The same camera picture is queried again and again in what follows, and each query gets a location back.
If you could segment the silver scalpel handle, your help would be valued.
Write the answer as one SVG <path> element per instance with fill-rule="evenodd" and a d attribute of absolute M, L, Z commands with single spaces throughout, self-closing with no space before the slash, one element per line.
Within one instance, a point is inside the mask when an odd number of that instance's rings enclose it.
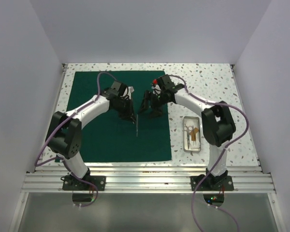
<path fill-rule="evenodd" d="M 136 115 L 136 137 L 138 137 L 139 115 Z"/>

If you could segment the dark green surgical cloth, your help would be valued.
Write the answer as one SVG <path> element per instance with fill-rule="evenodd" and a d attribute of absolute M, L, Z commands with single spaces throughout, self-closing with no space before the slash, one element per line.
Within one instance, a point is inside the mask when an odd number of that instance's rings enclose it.
<path fill-rule="evenodd" d="M 98 72 L 76 72 L 67 109 L 72 110 L 91 99 L 101 89 L 110 87 L 115 79 L 132 86 L 133 105 L 138 111 L 144 92 L 163 71 L 118 71 L 111 76 Z M 163 115 L 148 118 L 151 111 L 139 115 L 138 137 L 136 124 L 119 118 L 110 110 L 88 123 L 82 130 L 80 154 L 85 162 L 158 162 L 171 160 L 168 106 Z"/>

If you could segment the white gauze pad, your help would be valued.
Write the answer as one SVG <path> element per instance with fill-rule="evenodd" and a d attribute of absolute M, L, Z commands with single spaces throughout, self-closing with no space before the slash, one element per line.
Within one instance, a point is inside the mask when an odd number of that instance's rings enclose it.
<path fill-rule="evenodd" d="M 198 123 L 197 123 L 197 121 L 196 120 L 192 120 L 192 119 L 187 119 L 186 121 L 185 121 L 185 123 L 184 123 L 184 125 L 192 125 L 192 126 L 194 126 L 194 128 L 198 128 L 199 129 L 199 127 L 198 127 Z M 188 149 L 188 147 L 187 147 L 187 149 L 188 150 L 197 150 L 197 149 L 199 149 L 200 148 L 200 139 L 199 139 L 199 132 L 197 133 L 197 141 L 195 141 L 195 144 L 193 144 L 193 147 L 192 148 L 190 148 L 190 149 Z"/>

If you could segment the silver surgical scissors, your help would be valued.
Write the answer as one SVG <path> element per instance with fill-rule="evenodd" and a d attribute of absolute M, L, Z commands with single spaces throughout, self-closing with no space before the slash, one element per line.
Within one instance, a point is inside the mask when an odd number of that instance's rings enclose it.
<path fill-rule="evenodd" d="M 193 144 L 191 143 L 191 137 L 190 137 L 190 132 L 192 132 L 194 129 L 194 126 L 192 125 L 184 125 L 184 130 L 187 134 L 187 147 L 188 149 L 192 148 L 193 147 Z"/>

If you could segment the tan adhesive bandage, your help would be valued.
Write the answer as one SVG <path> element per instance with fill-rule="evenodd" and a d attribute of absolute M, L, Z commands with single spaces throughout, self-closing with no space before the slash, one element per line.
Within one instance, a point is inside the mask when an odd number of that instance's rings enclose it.
<path fill-rule="evenodd" d="M 198 128 L 194 128 L 193 131 L 195 133 L 195 137 L 196 137 L 196 141 L 197 141 L 197 133 L 199 132 L 199 129 Z"/>
<path fill-rule="evenodd" d="M 192 143 L 192 144 L 195 144 L 196 137 L 195 137 L 195 133 L 194 133 L 194 131 L 190 132 L 190 137 L 191 137 L 191 143 Z"/>

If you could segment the rectangular metal tray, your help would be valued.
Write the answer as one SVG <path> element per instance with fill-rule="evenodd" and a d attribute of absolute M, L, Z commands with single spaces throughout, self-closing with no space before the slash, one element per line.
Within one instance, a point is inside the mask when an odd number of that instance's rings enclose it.
<path fill-rule="evenodd" d="M 188 150 L 187 149 L 187 142 L 186 142 L 186 134 L 185 134 L 185 130 L 184 130 L 184 123 L 187 119 L 192 119 L 192 120 L 196 120 L 198 123 L 198 127 L 199 127 L 199 139 L 200 139 L 200 144 L 201 144 L 201 136 L 200 136 L 200 119 L 198 117 L 192 117 L 192 116 L 185 116 L 183 119 L 183 147 L 184 147 L 184 151 L 185 152 L 192 152 L 192 153 L 199 153 L 201 151 L 201 145 L 200 148 L 197 150 Z"/>

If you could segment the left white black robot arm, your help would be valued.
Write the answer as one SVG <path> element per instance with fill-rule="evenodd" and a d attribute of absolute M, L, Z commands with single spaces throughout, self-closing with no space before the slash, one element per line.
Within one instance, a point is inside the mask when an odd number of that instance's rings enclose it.
<path fill-rule="evenodd" d="M 91 183 L 89 168 L 80 154 L 82 129 L 110 110 L 117 111 L 120 119 L 135 124 L 133 92 L 133 87 L 114 81 L 110 88 L 94 95 L 79 107 L 65 113 L 57 111 L 53 114 L 45 143 L 63 160 L 74 176 L 73 183 L 79 189 L 87 189 Z"/>

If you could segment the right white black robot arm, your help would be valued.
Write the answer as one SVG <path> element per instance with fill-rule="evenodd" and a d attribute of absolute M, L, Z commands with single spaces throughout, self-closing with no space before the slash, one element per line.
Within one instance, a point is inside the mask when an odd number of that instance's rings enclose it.
<path fill-rule="evenodd" d="M 226 102 L 213 102 L 190 93 L 186 81 L 175 84 L 171 78 L 183 78 L 165 74 L 152 83 L 152 90 L 144 92 L 138 113 L 151 109 L 150 117 L 162 115 L 162 107 L 168 103 L 181 105 L 202 119 L 202 132 L 209 143 L 209 163 L 205 183 L 210 189 L 218 189 L 227 177 L 225 146 L 236 131 L 235 123 Z"/>

